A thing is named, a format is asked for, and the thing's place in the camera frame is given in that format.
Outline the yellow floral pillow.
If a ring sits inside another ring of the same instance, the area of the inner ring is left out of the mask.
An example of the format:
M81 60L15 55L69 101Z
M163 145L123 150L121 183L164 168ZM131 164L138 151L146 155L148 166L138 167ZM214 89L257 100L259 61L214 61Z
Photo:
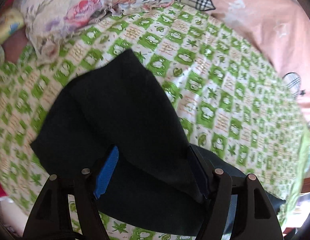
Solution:
M23 15L17 9L6 10L0 17L0 45L24 25Z

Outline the floral white pillow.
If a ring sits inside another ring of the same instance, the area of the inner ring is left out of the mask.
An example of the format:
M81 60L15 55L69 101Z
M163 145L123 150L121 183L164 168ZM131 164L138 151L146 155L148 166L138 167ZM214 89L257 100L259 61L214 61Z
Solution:
M60 46L78 29L99 22L106 14L129 15L167 7L173 0L15 0L26 36L41 63L53 62Z

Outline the green white patterned bedsheet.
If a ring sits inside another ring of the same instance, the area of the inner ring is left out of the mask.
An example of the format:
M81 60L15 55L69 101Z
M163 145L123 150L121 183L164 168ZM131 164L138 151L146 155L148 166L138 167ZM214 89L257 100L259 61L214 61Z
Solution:
M244 173L293 211L310 135L301 111L272 65L214 17L174 3L110 16L77 29L58 57L41 63L31 44L18 61L0 49L0 183L24 213L47 177L30 148L58 92L72 78L104 66L125 49L155 75L187 139Z

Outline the pink plaid-patch duvet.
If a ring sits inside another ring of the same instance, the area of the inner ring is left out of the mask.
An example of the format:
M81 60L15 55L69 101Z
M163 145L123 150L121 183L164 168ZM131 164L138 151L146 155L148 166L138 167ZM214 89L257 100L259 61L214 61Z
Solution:
M297 73L310 121L310 19L296 0L176 0L210 12L255 46L280 76Z

